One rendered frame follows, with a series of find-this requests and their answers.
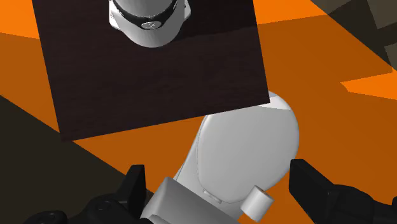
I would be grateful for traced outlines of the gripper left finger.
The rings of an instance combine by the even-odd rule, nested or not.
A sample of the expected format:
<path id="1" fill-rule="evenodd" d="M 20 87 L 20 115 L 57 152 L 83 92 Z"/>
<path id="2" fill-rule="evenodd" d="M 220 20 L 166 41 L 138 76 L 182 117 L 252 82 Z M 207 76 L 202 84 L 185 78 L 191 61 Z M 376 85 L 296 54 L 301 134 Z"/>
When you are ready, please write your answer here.
<path id="1" fill-rule="evenodd" d="M 115 193 L 91 199 L 77 215 L 69 218 L 62 211 L 43 211 L 23 224 L 153 224 L 141 217 L 147 196 L 144 166 L 132 165 Z"/>

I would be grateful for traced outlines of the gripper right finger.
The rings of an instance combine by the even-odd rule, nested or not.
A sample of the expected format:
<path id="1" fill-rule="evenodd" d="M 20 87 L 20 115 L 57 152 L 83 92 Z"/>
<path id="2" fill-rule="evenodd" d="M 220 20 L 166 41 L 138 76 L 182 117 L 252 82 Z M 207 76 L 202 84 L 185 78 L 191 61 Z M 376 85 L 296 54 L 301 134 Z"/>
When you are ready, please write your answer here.
<path id="1" fill-rule="evenodd" d="M 397 196 L 390 205 L 378 202 L 332 183 L 304 159 L 290 162 L 289 192 L 314 224 L 397 224 Z"/>

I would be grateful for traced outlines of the white toilet paper roll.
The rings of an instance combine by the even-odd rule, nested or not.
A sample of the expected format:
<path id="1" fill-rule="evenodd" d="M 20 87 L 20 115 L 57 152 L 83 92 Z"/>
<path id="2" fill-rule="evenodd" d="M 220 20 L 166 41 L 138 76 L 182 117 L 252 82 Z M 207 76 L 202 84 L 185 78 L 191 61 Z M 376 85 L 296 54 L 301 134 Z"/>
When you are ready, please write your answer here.
<path id="1" fill-rule="evenodd" d="M 240 209 L 253 221 L 259 222 L 273 203 L 274 199 L 265 190 L 255 185 L 241 204 Z"/>

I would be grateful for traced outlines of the dark robot stand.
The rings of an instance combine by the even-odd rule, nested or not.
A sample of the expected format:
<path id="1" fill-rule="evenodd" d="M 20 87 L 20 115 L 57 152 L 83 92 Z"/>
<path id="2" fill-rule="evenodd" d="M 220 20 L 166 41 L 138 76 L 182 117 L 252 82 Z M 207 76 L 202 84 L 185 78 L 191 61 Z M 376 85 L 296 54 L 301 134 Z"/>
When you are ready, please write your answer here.
<path id="1" fill-rule="evenodd" d="M 253 0 L 188 0 L 169 44 L 112 28 L 106 0 L 32 0 L 65 141 L 266 103 Z"/>

